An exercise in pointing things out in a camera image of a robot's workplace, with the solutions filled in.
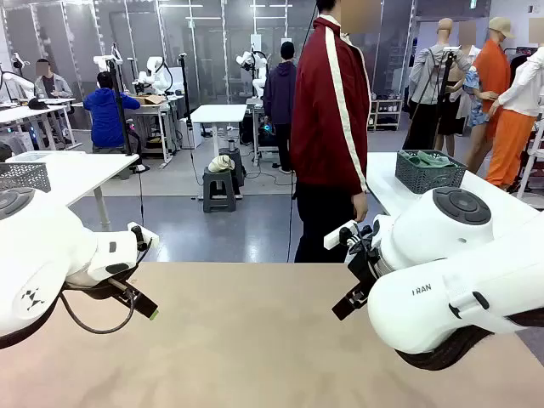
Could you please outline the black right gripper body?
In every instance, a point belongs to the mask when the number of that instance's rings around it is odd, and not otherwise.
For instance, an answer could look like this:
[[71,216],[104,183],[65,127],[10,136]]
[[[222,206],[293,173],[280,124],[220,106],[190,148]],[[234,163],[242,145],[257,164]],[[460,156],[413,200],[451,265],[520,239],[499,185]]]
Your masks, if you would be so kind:
[[366,225],[362,229],[356,228],[356,233],[348,238],[348,254],[353,256],[348,262],[348,269],[358,283],[346,294],[346,298],[368,298],[379,278],[377,263],[381,257],[378,249],[372,245],[378,230],[377,225]]

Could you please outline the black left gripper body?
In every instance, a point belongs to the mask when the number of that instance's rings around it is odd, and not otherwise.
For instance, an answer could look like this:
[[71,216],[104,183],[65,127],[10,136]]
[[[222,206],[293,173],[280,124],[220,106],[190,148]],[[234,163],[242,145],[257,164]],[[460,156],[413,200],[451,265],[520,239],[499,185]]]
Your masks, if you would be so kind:
[[141,299],[141,293],[138,289],[126,281],[114,277],[106,281],[105,295],[122,304],[136,304]]

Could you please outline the person's right hand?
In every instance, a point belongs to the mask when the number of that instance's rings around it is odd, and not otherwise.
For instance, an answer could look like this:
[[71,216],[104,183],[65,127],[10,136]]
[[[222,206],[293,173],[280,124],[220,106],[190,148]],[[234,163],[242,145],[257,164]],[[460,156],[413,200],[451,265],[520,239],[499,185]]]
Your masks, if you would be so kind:
[[357,223],[362,222],[366,214],[368,212],[368,202],[367,202],[367,196],[365,192],[361,192],[357,195],[352,196],[352,202],[354,206],[355,211],[355,221]]

